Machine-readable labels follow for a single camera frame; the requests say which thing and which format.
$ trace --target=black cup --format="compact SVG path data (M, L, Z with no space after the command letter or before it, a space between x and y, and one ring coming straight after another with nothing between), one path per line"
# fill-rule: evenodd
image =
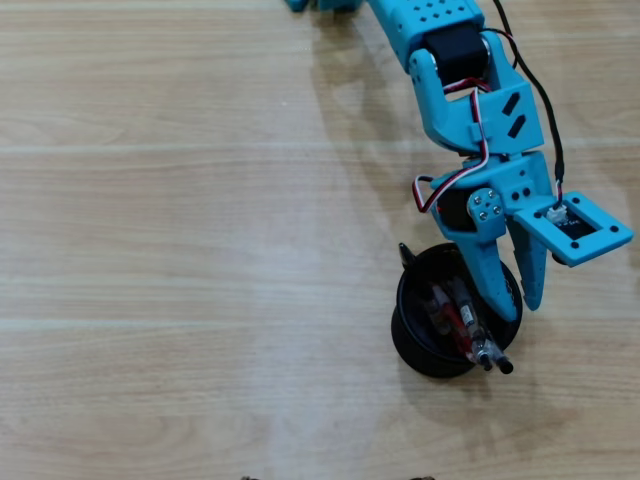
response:
M462 356L450 336L440 335L423 307L425 285L441 284L454 276L467 285L476 312L485 322L496 344L505 350L513 341L522 321L522 296L516 279L502 264L507 290L516 306L517 320L505 322L478 294L458 247L453 243L436 245L405 262L398 285L391 335L400 357L414 370L435 378L451 378L471 370L475 364Z

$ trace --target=wood grain surface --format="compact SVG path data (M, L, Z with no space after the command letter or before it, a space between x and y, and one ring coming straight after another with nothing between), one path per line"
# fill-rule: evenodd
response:
M505 3L567 190L640 230L640 4ZM458 158L369 6L5 0L0 58L2 480L639 478L638 242L550 263L510 377L399 360Z

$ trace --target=blue robotic arm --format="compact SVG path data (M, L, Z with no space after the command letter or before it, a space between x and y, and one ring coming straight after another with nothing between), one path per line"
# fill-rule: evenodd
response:
M300 10L307 2L289 3ZM361 3L317 0L322 10L354 10ZM429 138L461 155L477 155L483 140L488 145L486 165L451 185L431 211L444 236L458 245L478 292L504 320L517 317L496 243L507 230L531 310L542 301L547 250L574 267L631 241L631 230L583 195L554 196L544 155L534 150L544 137L531 85L507 60L499 36L485 30L474 0L369 4L411 77ZM478 96L482 126L469 97L450 101L444 90L468 77L489 87ZM456 173L434 180L432 188Z

